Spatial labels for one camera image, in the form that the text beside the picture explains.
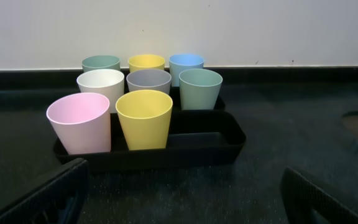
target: cup rim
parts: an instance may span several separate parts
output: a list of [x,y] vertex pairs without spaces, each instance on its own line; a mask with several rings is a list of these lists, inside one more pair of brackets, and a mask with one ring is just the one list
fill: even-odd
[[[162,63],[160,65],[156,65],[156,66],[153,66],[153,67],[150,67],[150,66],[140,66],[140,65],[135,65],[133,63],[131,63],[131,59],[135,58],[135,57],[145,57],[145,56],[153,56],[153,57],[158,57],[158,58],[162,58]],[[154,67],[159,67],[161,65],[164,65],[165,66],[165,58],[163,56],[159,56],[159,55],[154,55],[154,54],[142,54],[142,55],[135,55],[135,56],[132,56],[128,59],[128,64],[131,65],[131,66],[135,66],[135,67],[138,67],[138,68],[154,68]]]
[[[135,117],[131,117],[131,116],[125,115],[125,114],[123,114],[122,112],[120,112],[119,109],[118,109],[118,107],[117,107],[118,102],[119,102],[123,97],[125,97],[125,96],[127,96],[127,95],[130,95],[130,94],[137,94],[137,93],[140,92],[140,91],[143,91],[143,92],[145,92],[145,91],[153,91],[153,92],[156,92],[156,93],[158,93],[158,94],[164,94],[164,95],[166,95],[166,96],[170,99],[170,106],[169,106],[169,108],[168,108],[166,111],[164,111],[163,113],[160,113],[160,114],[158,114],[158,115],[156,115],[156,116],[147,117],[147,118],[135,118]],[[164,92],[158,91],[158,90],[136,90],[136,91],[130,91],[129,93],[126,93],[126,94],[122,95],[122,96],[121,96],[120,98],[118,98],[118,100],[116,101],[116,111],[117,111],[117,114],[123,115],[124,117],[130,118],[130,119],[152,119],[152,118],[158,118],[159,116],[162,116],[162,115],[168,113],[168,112],[172,109],[172,106],[173,106],[173,101],[172,101],[171,96],[169,96],[168,94],[166,94],[166,93],[164,93]]]
[[[196,85],[196,84],[193,84],[193,83],[190,83],[190,82],[186,82],[186,81],[184,81],[184,80],[181,78],[180,75],[181,75],[183,72],[189,71],[189,70],[206,70],[206,71],[215,73],[215,74],[219,75],[219,77],[221,77],[221,81],[220,81],[219,83],[217,83],[217,84],[214,84],[214,85]],[[218,85],[222,84],[222,82],[223,82],[223,77],[222,77],[218,72],[214,72],[214,71],[212,71],[212,70],[208,70],[208,69],[205,69],[205,68],[191,68],[191,69],[186,69],[186,70],[182,71],[181,73],[179,73],[179,79],[180,79],[182,82],[186,83],[186,84],[189,84],[189,85],[192,85],[192,86],[197,86],[197,87],[214,87],[214,86],[218,86]]]
[[[144,71],[144,70],[153,70],[153,71],[156,71],[156,72],[163,72],[163,73],[165,73],[165,74],[167,74],[167,75],[168,75],[169,80],[168,80],[168,81],[166,81],[166,82],[165,82],[165,83],[163,83],[163,84],[154,85],[154,86],[142,86],[142,85],[136,85],[136,84],[134,84],[134,83],[132,83],[132,82],[130,82],[130,81],[128,80],[129,75],[132,75],[133,73],[136,73],[136,72],[141,72],[141,71]],[[131,85],[136,86],[136,87],[141,87],[141,88],[156,88],[156,87],[164,86],[164,85],[166,85],[166,84],[170,83],[170,82],[172,81],[172,76],[171,76],[171,74],[169,74],[169,73],[168,73],[167,71],[165,71],[165,70],[155,69],[155,68],[150,68],[150,69],[143,69],[143,70],[138,70],[138,71],[131,72],[130,74],[128,74],[128,75],[127,75],[126,80],[127,80],[127,82],[128,82],[128,83],[130,83]]]
[[[180,64],[180,63],[176,63],[176,62],[173,62],[171,61],[171,58],[173,56],[177,56],[177,55],[193,55],[193,56],[198,56],[200,57],[201,59],[203,59],[203,61],[201,63],[197,63],[197,64],[193,64],[193,65],[184,65],[184,64]],[[201,64],[204,64],[205,63],[205,59],[200,56],[200,55],[196,55],[196,54],[175,54],[175,55],[172,55],[171,57],[169,57],[169,62],[172,63],[172,64],[175,64],[175,65],[180,65],[180,66],[197,66],[197,65],[201,65]]]
[[[87,65],[84,65],[84,61],[86,59],[89,59],[89,58],[93,58],[93,57],[105,57],[105,56],[108,56],[108,57],[114,57],[116,59],[118,59],[118,62],[116,63],[112,63],[110,65],[105,65],[105,66],[102,66],[102,67],[93,67],[93,66],[87,66]],[[117,56],[114,56],[114,55],[94,55],[94,56],[90,56],[90,57],[87,57],[86,59],[82,60],[82,66],[86,67],[86,68],[106,68],[106,67],[110,67],[110,66],[113,66],[113,65],[117,65],[118,63],[120,63],[121,59]]]
[[[84,85],[84,84],[80,83],[80,81],[79,81],[80,77],[84,77],[86,75],[91,75],[92,73],[96,73],[96,72],[109,72],[109,73],[114,73],[114,74],[120,74],[121,79],[111,85],[101,85],[101,86],[89,86],[89,85]],[[121,83],[124,80],[124,78],[125,78],[125,75],[121,71],[106,68],[106,69],[96,69],[96,70],[84,72],[80,76],[77,77],[76,82],[78,85],[81,85],[86,88],[106,88],[106,87],[111,87],[111,86]]]
[[[88,119],[86,121],[81,121],[81,122],[76,122],[76,123],[63,123],[63,122],[58,122],[58,121],[55,121],[54,119],[52,119],[50,116],[49,116],[49,110],[51,109],[52,106],[54,106],[54,104],[56,104],[57,102],[61,101],[61,100],[64,100],[65,98],[69,98],[69,97],[75,97],[77,95],[84,95],[84,94],[87,94],[87,95],[97,95],[98,97],[102,97],[104,98],[104,100],[106,100],[108,102],[108,106],[106,107],[105,110],[103,110],[102,113],[98,114],[97,116],[95,116],[94,118],[91,118],[91,119]],[[56,101],[54,101],[51,105],[49,105],[48,109],[47,109],[47,118],[50,122],[53,122],[55,124],[62,124],[62,125],[76,125],[76,124],[84,124],[84,123],[87,123],[87,122],[90,122],[92,120],[95,120],[97,118],[99,118],[100,116],[102,116],[103,114],[105,114],[105,112],[107,112],[108,110],[110,109],[110,101],[107,97],[105,97],[104,95],[102,94],[99,94],[99,93],[74,93],[74,94],[70,94],[70,95],[67,95],[67,96],[64,96],[62,98],[59,98],[57,99]]]

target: blue cup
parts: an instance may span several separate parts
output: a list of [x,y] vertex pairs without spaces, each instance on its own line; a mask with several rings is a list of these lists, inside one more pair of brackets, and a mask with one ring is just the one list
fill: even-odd
[[114,69],[119,70],[119,58],[112,55],[97,55],[84,59],[82,61],[84,72],[96,69]]
[[203,68],[204,59],[194,54],[178,54],[169,58],[169,71],[172,76],[172,86],[179,86],[179,74],[191,68]]
[[192,68],[179,74],[182,110],[212,110],[215,107],[223,78],[202,68]]

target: yellow cup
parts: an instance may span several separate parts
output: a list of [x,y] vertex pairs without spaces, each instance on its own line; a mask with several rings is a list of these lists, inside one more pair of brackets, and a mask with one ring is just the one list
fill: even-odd
[[167,146],[172,99],[156,90],[129,92],[117,100],[116,109],[129,150]]
[[136,55],[128,60],[128,64],[130,72],[148,68],[164,70],[165,59],[158,55]]

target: pink cup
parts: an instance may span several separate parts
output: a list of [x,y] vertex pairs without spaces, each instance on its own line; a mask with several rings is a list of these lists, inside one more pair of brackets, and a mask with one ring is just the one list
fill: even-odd
[[53,102],[47,118],[69,154],[111,150],[110,102],[99,93],[76,93]]

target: black tray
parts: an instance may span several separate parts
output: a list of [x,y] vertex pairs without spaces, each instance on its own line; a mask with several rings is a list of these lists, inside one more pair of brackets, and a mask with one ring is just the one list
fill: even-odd
[[82,157],[92,172],[106,172],[232,163],[246,141],[234,117],[215,110],[173,112],[166,149],[129,151],[117,114],[111,132],[111,152],[68,155],[59,139],[53,151],[62,163]]
[[[179,87],[171,87],[169,95],[171,96],[172,101],[173,101],[172,110],[173,111],[181,111]],[[218,98],[216,99],[214,110],[224,110],[225,107],[226,107],[226,105],[224,104],[221,96],[218,95]]]

